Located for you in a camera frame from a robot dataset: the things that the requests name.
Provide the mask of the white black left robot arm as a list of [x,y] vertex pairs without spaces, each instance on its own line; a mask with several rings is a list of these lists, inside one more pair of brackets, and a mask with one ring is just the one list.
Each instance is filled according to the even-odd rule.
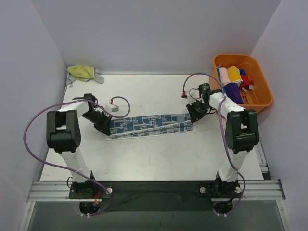
[[111,116],[96,110],[97,98],[92,94],[74,98],[77,103],[47,113],[47,145],[65,161],[72,174],[72,187],[86,198],[96,195],[98,185],[93,172],[87,167],[80,151],[81,132],[79,118],[93,123],[94,128],[109,136]]

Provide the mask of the blue white patterned towel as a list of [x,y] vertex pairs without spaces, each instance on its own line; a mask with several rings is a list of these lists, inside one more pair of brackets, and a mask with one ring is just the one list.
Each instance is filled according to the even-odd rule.
[[115,119],[110,123],[108,140],[122,140],[196,132],[188,113],[145,115]]

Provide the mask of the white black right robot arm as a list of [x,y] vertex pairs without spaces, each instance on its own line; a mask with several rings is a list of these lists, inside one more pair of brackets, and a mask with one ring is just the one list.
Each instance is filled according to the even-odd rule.
[[219,182],[213,185],[215,195],[224,197],[231,191],[229,183],[238,180],[240,169],[248,153],[259,143],[257,112],[246,109],[221,92],[186,105],[191,122],[203,118],[210,109],[218,112],[220,131],[227,160],[218,171]]

